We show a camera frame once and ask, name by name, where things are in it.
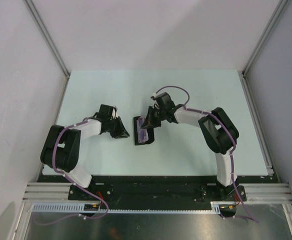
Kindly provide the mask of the pink purple sunglasses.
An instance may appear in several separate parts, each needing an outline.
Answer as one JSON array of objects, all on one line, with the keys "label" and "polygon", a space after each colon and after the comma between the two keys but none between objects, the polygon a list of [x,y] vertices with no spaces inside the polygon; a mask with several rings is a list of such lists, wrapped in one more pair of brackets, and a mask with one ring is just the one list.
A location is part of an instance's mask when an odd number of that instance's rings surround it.
[{"label": "pink purple sunglasses", "polygon": [[140,116],[137,121],[137,140],[139,144],[143,144],[149,140],[148,131],[146,129],[141,129],[141,125],[145,121],[144,116]]}]

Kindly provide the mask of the black glasses case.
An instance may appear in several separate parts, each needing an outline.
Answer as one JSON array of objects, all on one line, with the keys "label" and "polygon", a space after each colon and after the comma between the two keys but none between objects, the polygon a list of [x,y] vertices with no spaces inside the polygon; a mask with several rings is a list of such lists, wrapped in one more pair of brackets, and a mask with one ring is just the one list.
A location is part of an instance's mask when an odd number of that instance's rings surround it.
[{"label": "black glasses case", "polygon": [[133,118],[133,137],[135,146],[150,145],[155,141],[154,129],[142,129],[145,121],[144,116],[135,116]]}]

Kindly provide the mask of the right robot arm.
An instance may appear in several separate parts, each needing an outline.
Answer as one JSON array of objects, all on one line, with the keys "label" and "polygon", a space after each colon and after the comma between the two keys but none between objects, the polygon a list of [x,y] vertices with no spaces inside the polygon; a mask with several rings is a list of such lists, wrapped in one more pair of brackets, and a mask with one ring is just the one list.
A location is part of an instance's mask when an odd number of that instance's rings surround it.
[{"label": "right robot arm", "polygon": [[137,118],[137,126],[134,127],[140,138],[139,143],[153,142],[151,130],[159,128],[163,121],[200,128],[207,146],[215,153],[216,179],[221,184],[216,188],[216,194],[221,200],[228,201],[235,194],[231,184],[237,179],[234,151],[239,131],[226,112],[221,107],[208,112],[187,108],[184,104],[176,105],[167,92],[155,94],[151,98],[154,104],[148,107],[146,117]]}]

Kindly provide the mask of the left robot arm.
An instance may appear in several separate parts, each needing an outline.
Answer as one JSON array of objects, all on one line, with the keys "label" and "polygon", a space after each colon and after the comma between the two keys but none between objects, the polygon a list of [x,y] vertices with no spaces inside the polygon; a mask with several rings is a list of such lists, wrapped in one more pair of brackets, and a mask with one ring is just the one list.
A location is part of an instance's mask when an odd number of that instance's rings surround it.
[{"label": "left robot arm", "polygon": [[80,186],[79,194],[86,200],[96,196],[97,188],[91,184],[92,175],[79,164],[80,146],[84,140],[109,133],[113,139],[130,137],[115,106],[102,104],[93,116],[69,125],[52,125],[40,154],[40,161]]}]

